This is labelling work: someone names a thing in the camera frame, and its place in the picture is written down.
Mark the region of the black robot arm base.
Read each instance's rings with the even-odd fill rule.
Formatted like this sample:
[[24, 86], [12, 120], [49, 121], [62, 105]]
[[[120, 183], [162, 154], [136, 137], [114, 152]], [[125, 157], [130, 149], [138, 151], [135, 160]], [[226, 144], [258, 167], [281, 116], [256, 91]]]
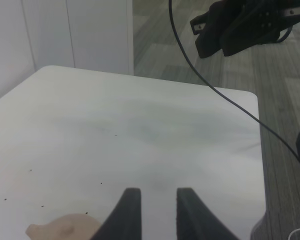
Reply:
[[220, 0], [190, 21], [201, 59], [223, 51], [235, 55], [275, 43], [282, 31], [300, 22], [300, 0]]

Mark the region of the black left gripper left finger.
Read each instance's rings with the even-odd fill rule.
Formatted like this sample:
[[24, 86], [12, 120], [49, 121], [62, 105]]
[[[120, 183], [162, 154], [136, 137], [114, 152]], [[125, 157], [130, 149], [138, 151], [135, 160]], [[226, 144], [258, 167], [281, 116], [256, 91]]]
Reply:
[[142, 197], [139, 188], [127, 188], [115, 208], [92, 236], [93, 240], [140, 240]]

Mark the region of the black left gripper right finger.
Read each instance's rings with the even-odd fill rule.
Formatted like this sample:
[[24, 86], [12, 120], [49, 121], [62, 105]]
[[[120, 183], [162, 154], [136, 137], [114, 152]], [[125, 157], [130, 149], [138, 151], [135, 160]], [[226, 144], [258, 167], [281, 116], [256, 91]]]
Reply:
[[178, 240], [238, 240], [192, 188], [177, 189], [176, 236]]

